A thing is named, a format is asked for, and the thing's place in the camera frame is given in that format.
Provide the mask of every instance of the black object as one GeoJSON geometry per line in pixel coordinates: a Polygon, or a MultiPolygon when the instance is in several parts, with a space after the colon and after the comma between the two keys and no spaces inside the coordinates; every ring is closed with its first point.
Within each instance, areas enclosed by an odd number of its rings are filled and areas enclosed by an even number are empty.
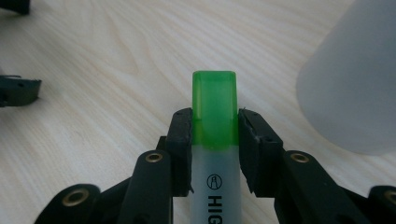
{"type": "MultiPolygon", "coordinates": [[[[172,197],[191,190],[191,114],[175,113],[168,135],[138,158],[131,178],[102,193],[93,185],[64,189],[35,223],[173,223],[172,197]]],[[[239,110],[239,147],[250,191],[275,198],[279,223],[396,223],[396,188],[373,187],[364,198],[339,187],[314,157],[285,151],[256,112],[239,110]]]]}
{"type": "Polygon", "coordinates": [[[25,15],[30,11],[30,0],[0,0],[0,7],[25,15]]]}
{"type": "Polygon", "coordinates": [[[37,99],[41,80],[0,76],[0,107],[29,105],[37,99]]]}

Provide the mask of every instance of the green highlighter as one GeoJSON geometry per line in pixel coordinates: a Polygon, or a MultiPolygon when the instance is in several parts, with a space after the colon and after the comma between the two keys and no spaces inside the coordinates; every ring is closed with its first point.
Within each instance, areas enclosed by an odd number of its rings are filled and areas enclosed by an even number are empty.
{"type": "Polygon", "coordinates": [[[241,223],[235,72],[195,72],[192,113],[191,223],[241,223]]]}

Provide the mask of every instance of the highlighter cap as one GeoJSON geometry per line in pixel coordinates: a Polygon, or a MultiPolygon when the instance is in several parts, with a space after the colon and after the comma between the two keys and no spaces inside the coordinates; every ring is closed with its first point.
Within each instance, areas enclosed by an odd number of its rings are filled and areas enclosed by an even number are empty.
{"type": "Polygon", "coordinates": [[[192,144],[210,150],[238,145],[236,77],[232,71],[197,71],[192,78],[192,144]]]}

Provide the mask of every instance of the tabletop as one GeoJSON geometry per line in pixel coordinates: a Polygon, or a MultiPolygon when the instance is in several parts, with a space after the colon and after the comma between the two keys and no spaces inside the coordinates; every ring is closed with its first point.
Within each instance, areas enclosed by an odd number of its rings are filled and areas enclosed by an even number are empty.
{"type": "MultiPolygon", "coordinates": [[[[304,117],[296,78],[353,0],[34,0],[31,14],[0,10],[4,74],[41,79],[39,99],[0,108],[0,223],[33,223],[78,183],[101,190],[129,177],[137,157],[191,106],[191,74],[236,73],[238,106],[260,113],[286,150],[305,151],[335,182],[367,196],[396,186],[396,152],[356,154],[304,117]]],[[[277,223],[241,175],[243,223],[277,223]]],[[[189,198],[175,198],[189,223],[189,198]]]]}

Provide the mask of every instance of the wood grain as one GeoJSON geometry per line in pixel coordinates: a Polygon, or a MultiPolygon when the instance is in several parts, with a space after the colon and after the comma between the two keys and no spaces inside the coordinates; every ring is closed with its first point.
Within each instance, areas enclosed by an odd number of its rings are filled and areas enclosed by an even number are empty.
{"type": "MultiPolygon", "coordinates": [[[[32,105],[0,109],[0,223],[33,223],[60,190],[108,189],[155,148],[177,110],[191,106],[191,74],[234,70],[238,104],[285,142],[315,156],[334,180],[366,195],[396,186],[396,152],[354,154],[302,114],[299,70],[352,0],[35,0],[29,16],[0,11],[0,67],[43,80],[32,105]]],[[[273,200],[250,195],[243,222],[277,223],[273,200]]],[[[175,199],[175,223],[189,223],[175,199]]]]}

